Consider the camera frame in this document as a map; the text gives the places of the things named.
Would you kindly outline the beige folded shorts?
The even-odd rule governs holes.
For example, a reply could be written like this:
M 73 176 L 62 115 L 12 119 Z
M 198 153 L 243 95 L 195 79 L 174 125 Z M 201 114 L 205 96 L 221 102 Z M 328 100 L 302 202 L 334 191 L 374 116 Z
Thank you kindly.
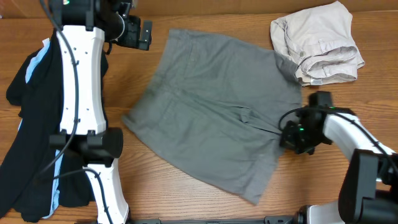
M 270 26 L 273 48 L 298 65 L 302 86 L 353 82 L 365 61 L 351 35 L 352 19 L 338 1 L 280 17 Z

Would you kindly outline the grey shorts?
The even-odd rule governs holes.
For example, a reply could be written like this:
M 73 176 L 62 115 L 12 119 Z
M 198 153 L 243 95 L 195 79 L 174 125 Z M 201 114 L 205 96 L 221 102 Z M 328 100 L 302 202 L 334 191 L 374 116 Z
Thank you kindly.
M 302 103 L 297 65 L 221 34 L 172 29 L 123 123 L 184 173 L 257 204 L 284 150 L 280 117 Z

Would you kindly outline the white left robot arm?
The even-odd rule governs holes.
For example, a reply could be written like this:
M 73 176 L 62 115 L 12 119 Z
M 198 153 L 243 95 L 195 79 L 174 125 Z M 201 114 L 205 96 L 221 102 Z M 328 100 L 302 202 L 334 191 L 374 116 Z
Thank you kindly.
M 131 223 L 119 158 L 123 132 L 105 119 L 101 90 L 104 44 L 148 50 L 152 22 L 131 15 L 133 0 L 49 1 L 42 8 L 57 31 L 62 56 L 63 110 L 50 146 L 82 162 L 98 209 L 97 223 Z

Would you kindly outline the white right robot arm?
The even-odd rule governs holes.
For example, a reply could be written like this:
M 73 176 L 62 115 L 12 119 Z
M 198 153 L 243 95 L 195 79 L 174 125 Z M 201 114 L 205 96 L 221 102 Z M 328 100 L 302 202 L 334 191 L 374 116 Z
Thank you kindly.
M 319 144 L 336 144 L 349 160 L 338 200 L 307 205 L 294 216 L 266 223 L 397 223 L 397 153 L 380 143 L 348 108 L 305 106 L 298 121 L 278 128 L 280 145 L 313 154 Z

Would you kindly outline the black garment with blue stripes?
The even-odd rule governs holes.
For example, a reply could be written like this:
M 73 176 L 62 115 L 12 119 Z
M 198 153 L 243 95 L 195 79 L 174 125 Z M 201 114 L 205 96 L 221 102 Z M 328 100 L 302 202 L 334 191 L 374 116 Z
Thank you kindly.
M 20 107 L 21 122 L 1 164 L 2 217 L 14 209 L 35 223 L 60 205 L 84 207 L 95 199 L 79 158 L 62 155 L 40 173 L 59 152 L 50 148 L 49 137 L 58 132 L 62 116 L 62 83 L 61 50 L 52 35 L 26 58 L 6 92 L 7 101 Z

